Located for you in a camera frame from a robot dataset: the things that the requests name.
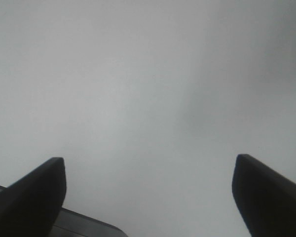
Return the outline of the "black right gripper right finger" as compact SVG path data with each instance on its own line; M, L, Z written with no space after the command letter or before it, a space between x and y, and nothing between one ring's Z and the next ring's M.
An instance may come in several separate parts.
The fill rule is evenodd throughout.
M248 154L236 158L232 194L253 237L296 237L296 183Z

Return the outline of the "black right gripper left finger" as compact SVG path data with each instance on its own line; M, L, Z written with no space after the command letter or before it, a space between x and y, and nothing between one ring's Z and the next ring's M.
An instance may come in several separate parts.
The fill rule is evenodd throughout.
M66 196L63 158L51 158L0 192L0 237L46 237Z

